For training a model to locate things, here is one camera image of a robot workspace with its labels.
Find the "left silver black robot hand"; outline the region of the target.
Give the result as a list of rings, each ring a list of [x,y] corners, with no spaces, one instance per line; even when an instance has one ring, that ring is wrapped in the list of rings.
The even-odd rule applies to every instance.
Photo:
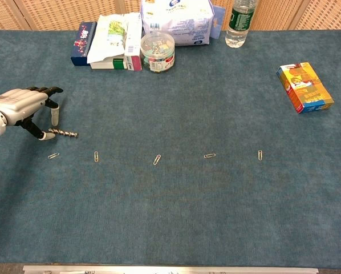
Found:
[[[59,123],[59,105],[50,96],[63,92],[59,87],[16,88],[0,95],[0,136],[8,126],[20,126],[38,140],[50,140],[52,132],[42,131],[33,121],[34,114],[42,107],[51,109],[51,124]]]

